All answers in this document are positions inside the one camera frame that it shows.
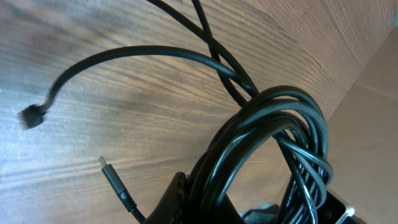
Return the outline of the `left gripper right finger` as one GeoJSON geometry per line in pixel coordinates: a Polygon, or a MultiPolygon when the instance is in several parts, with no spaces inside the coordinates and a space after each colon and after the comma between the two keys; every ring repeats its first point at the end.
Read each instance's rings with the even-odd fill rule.
{"type": "Polygon", "coordinates": [[[227,195],[222,201],[222,224],[246,224],[227,195]]]}

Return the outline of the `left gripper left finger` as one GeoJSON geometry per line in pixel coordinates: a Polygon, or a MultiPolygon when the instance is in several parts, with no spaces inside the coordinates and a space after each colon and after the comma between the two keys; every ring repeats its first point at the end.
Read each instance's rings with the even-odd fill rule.
{"type": "Polygon", "coordinates": [[[185,184],[187,177],[177,172],[171,180],[154,211],[144,224],[181,224],[185,204],[185,184]]]}

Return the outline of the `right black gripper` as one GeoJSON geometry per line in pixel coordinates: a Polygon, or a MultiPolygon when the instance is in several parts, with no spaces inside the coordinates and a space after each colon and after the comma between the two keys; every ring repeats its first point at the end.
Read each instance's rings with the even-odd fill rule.
{"type": "MultiPolygon", "coordinates": [[[[264,204],[259,208],[242,213],[242,219],[251,224],[273,223],[278,211],[279,206],[277,204],[264,204]]],[[[366,224],[364,220],[355,215],[352,205],[331,190],[328,190],[326,201],[317,212],[319,223],[366,224]]]]}

